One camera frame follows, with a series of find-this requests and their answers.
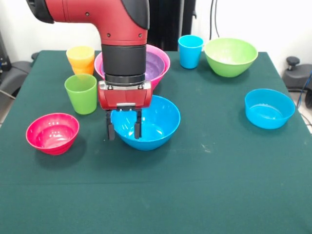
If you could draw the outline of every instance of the floor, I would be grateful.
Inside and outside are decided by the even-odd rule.
[[[10,100],[6,103],[6,105],[2,109],[0,109],[0,127],[2,123],[5,121],[5,118],[8,115],[13,103],[14,101]]]
[[[292,99],[294,100],[295,104],[298,102],[299,93],[290,93]],[[302,95],[302,102],[301,106],[299,108],[299,112],[302,115],[302,118],[304,122],[307,125],[307,128],[309,129],[310,133],[312,134],[312,110],[309,110],[306,108],[305,102],[304,102],[305,94]],[[7,114],[9,113],[14,101],[10,100],[7,102],[7,104],[0,110],[0,127],[2,123],[5,121]]]

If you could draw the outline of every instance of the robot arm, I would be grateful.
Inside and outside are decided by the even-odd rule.
[[[105,81],[98,84],[107,111],[109,139],[114,139],[112,110],[136,110],[135,137],[141,136],[141,108],[152,87],[145,81],[149,0],[27,0],[35,17],[46,23],[92,23],[101,37]]]

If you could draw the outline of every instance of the blue cup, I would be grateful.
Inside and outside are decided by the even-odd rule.
[[[204,40],[194,35],[185,35],[179,38],[180,64],[186,69],[198,66]]]

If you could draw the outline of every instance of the cup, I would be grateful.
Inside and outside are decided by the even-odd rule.
[[[87,115],[96,110],[97,79],[89,74],[78,74],[65,81],[65,89],[74,110],[81,115]]]
[[[77,74],[90,74],[94,72],[94,48],[90,46],[75,46],[66,51],[73,72]]]
[[[186,69],[198,66],[204,40],[194,35],[185,35],[179,38],[180,64]]]

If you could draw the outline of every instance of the white wall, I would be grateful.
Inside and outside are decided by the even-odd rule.
[[[198,18],[193,22],[192,33],[205,41],[210,4],[211,0],[197,0]],[[311,10],[310,0],[218,0],[217,25],[220,36],[245,39],[269,52],[281,74],[289,55],[312,62]],[[32,53],[43,49],[66,50],[78,44],[100,49],[93,25],[40,22],[25,0],[0,0],[0,30],[12,61],[30,60]]]
[[[194,18],[192,34],[208,41],[211,0],[196,1],[198,17]],[[310,0],[218,0],[218,32],[221,37],[244,39],[258,51],[268,52],[282,74],[287,56],[312,63],[311,10]]]
[[[66,50],[86,44],[100,50],[100,37],[91,24],[47,24],[37,20],[26,0],[0,0],[0,31],[11,61],[31,60],[40,50]]]

